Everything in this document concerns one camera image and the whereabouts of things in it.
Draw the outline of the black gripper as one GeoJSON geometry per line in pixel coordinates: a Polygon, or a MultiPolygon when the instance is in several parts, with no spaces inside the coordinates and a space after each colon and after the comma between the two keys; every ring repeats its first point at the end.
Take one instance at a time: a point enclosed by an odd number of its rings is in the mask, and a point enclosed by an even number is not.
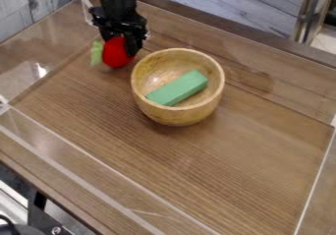
{"type": "Polygon", "coordinates": [[[141,49],[141,40],[147,39],[147,19],[137,12],[131,12],[120,20],[108,18],[104,9],[103,14],[103,24],[99,27],[101,38],[109,41],[115,36],[129,33],[125,35],[125,52],[128,57],[133,57],[141,49]]]}

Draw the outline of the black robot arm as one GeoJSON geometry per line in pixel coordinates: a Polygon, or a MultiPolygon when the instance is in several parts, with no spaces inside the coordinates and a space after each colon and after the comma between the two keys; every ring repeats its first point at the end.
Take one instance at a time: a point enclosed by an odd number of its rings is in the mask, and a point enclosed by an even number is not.
{"type": "Polygon", "coordinates": [[[147,40],[147,19],[136,11],[136,0],[100,0],[89,9],[93,25],[105,41],[116,36],[125,38],[125,54],[136,55],[147,40]]]}

